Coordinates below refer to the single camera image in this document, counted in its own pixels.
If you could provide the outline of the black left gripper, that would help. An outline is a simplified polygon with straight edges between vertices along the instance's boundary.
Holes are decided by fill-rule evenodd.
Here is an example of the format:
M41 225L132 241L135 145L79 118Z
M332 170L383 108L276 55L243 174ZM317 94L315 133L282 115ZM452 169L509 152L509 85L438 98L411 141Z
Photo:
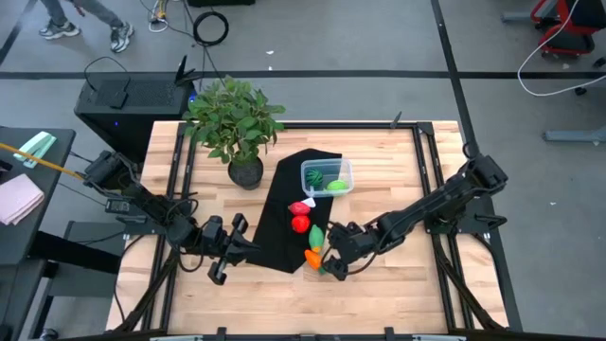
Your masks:
M216 285L224 285L227 274L224 272L226 263L238 264L250 254L257 253L259 246L249 242L243 236L248 228L248 222L242 213L234 215L233 229L227 233L223 229L223 218L212 215L203 228L203 254L210 258L220 258L214 261L207 272L208 277Z

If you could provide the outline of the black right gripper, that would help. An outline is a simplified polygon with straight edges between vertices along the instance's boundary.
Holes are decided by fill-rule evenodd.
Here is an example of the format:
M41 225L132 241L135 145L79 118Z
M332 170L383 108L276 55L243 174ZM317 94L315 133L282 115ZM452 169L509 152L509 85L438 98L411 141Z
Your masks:
M343 260L358 260L370 253L383 254L389 249L391 223L378 221L361 228L350 222L347 225L328 221L330 246L338 252L340 259L330 256L322 263L322 268L339 281L348 276L348 265Z

